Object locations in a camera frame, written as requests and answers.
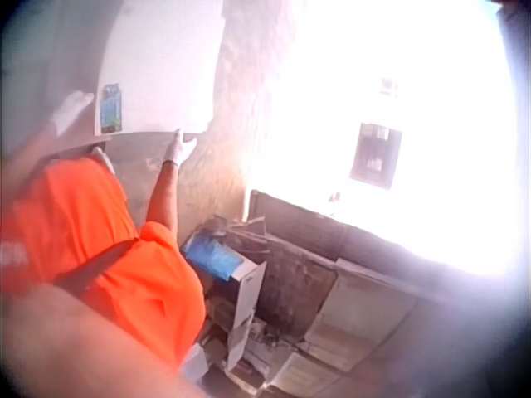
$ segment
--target orange shirt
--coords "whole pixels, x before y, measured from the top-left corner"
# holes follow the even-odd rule
[[[51,282],[133,238],[83,300],[176,369],[205,318],[201,283],[165,226],[136,231],[117,178],[91,158],[49,165],[13,205],[2,223],[1,289]]]

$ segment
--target white glove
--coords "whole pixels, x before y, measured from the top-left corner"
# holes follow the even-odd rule
[[[56,125],[57,137],[60,137],[76,121],[83,109],[93,100],[94,94],[79,90],[66,97],[51,116],[51,121]]]
[[[197,145],[197,140],[193,139],[187,143],[183,142],[183,133],[181,130],[177,130],[175,137],[173,137],[172,142],[168,145],[166,149],[166,154],[164,155],[164,162],[174,162],[178,167],[184,163],[186,159],[190,156]]]

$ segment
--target worker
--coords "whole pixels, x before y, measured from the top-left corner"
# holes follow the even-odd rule
[[[177,370],[205,318],[202,286],[177,243],[178,172],[196,140],[175,134],[137,231],[99,148],[51,161],[29,178],[43,148],[93,99],[69,95],[42,131],[2,162],[2,293],[42,283],[62,287]]]

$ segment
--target hand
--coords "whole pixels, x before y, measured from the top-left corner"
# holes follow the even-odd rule
[[[68,95],[59,108],[51,116],[56,125],[57,137],[60,137],[94,100],[94,94],[74,91]]]
[[[173,137],[172,142],[168,145],[168,149],[166,149],[163,162],[170,161],[175,163],[178,167],[181,167],[184,161],[188,159],[190,154],[193,152],[196,145],[196,139],[184,143],[183,133],[181,133],[180,129],[177,130],[175,137]]]

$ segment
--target white board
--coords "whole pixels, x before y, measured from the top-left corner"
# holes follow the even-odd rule
[[[105,49],[96,95],[119,84],[122,130],[201,133],[212,120],[225,20],[222,0],[125,0]]]

